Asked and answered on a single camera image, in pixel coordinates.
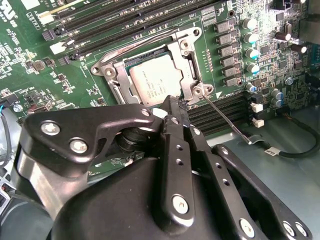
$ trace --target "cable label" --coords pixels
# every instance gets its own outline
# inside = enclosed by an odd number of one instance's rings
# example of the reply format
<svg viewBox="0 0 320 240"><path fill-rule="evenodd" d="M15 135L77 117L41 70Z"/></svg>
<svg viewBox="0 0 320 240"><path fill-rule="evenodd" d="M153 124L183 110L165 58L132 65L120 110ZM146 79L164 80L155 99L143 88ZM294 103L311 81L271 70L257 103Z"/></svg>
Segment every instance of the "cable label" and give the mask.
<svg viewBox="0 0 320 240"><path fill-rule="evenodd" d="M279 149L275 148L275 147L270 147L269 149L264 151L266 154L271 155L272 157L279 155L279 153L281 152Z"/></svg>

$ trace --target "motherboard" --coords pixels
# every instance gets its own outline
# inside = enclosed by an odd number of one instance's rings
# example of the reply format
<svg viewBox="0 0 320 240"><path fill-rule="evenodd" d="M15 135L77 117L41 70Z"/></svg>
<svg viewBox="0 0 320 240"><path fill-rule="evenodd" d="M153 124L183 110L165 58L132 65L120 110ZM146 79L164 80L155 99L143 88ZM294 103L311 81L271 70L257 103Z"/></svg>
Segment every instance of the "motherboard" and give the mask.
<svg viewBox="0 0 320 240"><path fill-rule="evenodd" d="M309 103L304 0L0 0L0 103L31 114L184 99L209 136ZM126 161L119 161L121 166Z"/></svg>

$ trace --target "blue cable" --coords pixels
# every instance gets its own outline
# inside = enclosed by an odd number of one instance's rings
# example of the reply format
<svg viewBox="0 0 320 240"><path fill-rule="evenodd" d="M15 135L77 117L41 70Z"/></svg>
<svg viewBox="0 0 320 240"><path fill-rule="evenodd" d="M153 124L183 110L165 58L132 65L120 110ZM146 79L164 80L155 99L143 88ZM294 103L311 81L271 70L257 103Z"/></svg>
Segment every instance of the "blue cable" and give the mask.
<svg viewBox="0 0 320 240"><path fill-rule="evenodd" d="M2 116L2 109L4 109L4 105L0 106L0 116Z"/></svg>

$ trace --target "metal rod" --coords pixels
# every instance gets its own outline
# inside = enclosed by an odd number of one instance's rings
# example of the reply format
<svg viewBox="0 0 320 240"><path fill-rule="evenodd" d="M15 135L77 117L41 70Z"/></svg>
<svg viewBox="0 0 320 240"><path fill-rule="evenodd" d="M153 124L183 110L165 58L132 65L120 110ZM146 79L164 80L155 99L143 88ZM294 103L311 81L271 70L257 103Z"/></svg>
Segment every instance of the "metal rod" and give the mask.
<svg viewBox="0 0 320 240"><path fill-rule="evenodd" d="M248 145L251 145L252 142L249 140L249 138L247 138L233 123L232 121L230 121L229 118L227 118L226 115L223 114L222 111L219 110L219 108L217 108L216 105L214 105L213 102L211 102L206 96L203 96L203 98L207 101L207 103L214 108L214 110L216 110L216 112L218 114L221 115L221 117L223 117L223 119L229 124L229 126L231 127L231 129L238 134Z"/></svg>

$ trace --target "bolt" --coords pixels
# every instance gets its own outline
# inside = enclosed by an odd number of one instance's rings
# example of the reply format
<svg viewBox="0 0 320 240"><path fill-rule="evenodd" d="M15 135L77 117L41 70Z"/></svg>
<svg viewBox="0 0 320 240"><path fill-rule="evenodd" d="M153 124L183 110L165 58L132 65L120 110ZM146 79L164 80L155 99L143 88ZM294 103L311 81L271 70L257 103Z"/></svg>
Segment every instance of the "bolt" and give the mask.
<svg viewBox="0 0 320 240"><path fill-rule="evenodd" d="M302 233L303 236L305 236L305 237L308 236L306 230L302 227L302 225L299 222L296 222L295 226L299 230L299 232Z"/></svg>
<svg viewBox="0 0 320 240"><path fill-rule="evenodd" d="M20 104L16 104L16 105L13 106L13 111L15 113L21 113L23 111L23 109L24 108Z"/></svg>
<svg viewBox="0 0 320 240"><path fill-rule="evenodd" d="M88 145L82 140L73 140L70 142L70 148L77 154L83 154L88 150Z"/></svg>
<svg viewBox="0 0 320 240"><path fill-rule="evenodd" d="M60 133L60 127L53 122L46 122L41 125L41 131L47 135L54 136Z"/></svg>
<svg viewBox="0 0 320 240"><path fill-rule="evenodd" d="M289 223L284 221L283 226L284 226L285 230L290 234L291 237L294 237L296 235L295 231L292 229L292 227L289 225Z"/></svg>
<svg viewBox="0 0 320 240"><path fill-rule="evenodd" d="M171 118L172 122L179 125L179 120L176 119L175 117Z"/></svg>
<svg viewBox="0 0 320 240"><path fill-rule="evenodd" d="M221 150L222 150L222 152L225 154L225 155L228 155L229 154L229 152L228 152L228 150L225 148L225 147L221 147Z"/></svg>
<svg viewBox="0 0 320 240"><path fill-rule="evenodd" d="M173 196L172 204L174 209L180 214L186 214L189 210L187 201L181 196Z"/></svg>
<svg viewBox="0 0 320 240"><path fill-rule="evenodd" d="M240 220L240 226L241 229L243 230L243 232L249 237L249 238L254 238L255 237L255 230L253 229L253 227L250 225L250 223L245 220L245 219L241 219Z"/></svg>
<svg viewBox="0 0 320 240"><path fill-rule="evenodd" d="M200 134L201 134L201 132L200 132L197 128L194 128L193 131L194 131L194 133L197 134L197 135L200 135Z"/></svg>
<svg viewBox="0 0 320 240"><path fill-rule="evenodd" d="M143 114L143 115L145 115L146 117L150 117L150 113L148 112L148 110L147 109L142 109L141 110L141 113Z"/></svg>

